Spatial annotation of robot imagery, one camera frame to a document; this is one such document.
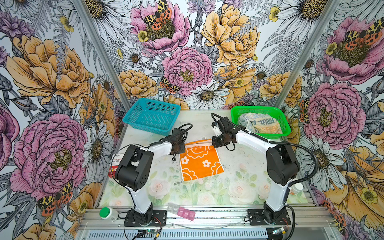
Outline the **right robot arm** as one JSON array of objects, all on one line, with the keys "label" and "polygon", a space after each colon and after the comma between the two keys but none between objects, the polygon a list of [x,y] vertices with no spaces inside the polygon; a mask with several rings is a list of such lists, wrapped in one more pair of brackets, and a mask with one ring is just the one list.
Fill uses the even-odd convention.
[{"label": "right robot arm", "polygon": [[279,218],[285,216],[290,183],[300,170],[292,147],[288,143],[274,142],[254,134],[232,123],[227,117],[214,113],[211,117],[214,120],[214,148],[226,147],[229,150],[229,145],[240,144],[262,154],[266,160],[267,173],[272,182],[262,216],[266,224],[275,224]]}]

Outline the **orange white lion towel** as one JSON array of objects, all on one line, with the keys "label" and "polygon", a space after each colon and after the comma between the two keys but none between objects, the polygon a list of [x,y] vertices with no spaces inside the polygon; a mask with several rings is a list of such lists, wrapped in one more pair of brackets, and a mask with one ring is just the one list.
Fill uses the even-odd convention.
[{"label": "orange white lion towel", "polygon": [[180,154],[180,165],[184,182],[224,172],[224,167],[211,140],[187,143],[185,152]]}]

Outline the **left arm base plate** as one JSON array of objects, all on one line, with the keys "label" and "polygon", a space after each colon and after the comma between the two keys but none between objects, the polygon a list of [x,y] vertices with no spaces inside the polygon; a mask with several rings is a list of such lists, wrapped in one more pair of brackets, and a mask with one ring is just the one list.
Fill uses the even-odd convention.
[{"label": "left arm base plate", "polygon": [[130,211],[124,217],[124,227],[164,227],[167,222],[166,210],[148,210],[145,214]]}]

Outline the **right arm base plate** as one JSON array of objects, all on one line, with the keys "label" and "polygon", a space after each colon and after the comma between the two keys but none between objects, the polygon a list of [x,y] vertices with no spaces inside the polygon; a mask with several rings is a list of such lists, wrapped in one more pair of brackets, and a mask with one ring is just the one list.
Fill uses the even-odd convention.
[{"label": "right arm base plate", "polygon": [[269,209],[248,209],[247,214],[251,226],[290,225],[288,211],[283,208],[278,212]]}]

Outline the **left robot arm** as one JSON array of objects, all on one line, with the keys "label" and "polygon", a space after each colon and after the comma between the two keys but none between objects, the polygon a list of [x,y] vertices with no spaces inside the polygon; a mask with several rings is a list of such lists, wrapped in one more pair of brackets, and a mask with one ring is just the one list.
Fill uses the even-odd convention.
[{"label": "left robot arm", "polygon": [[185,141],[188,130],[176,128],[169,136],[151,143],[147,147],[130,144],[120,161],[114,179],[130,193],[133,208],[128,213],[127,220],[141,226],[147,226],[155,218],[153,203],[148,197],[145,185],[150,177],[154,160],[165,156],[176,157],[185,152]]}]

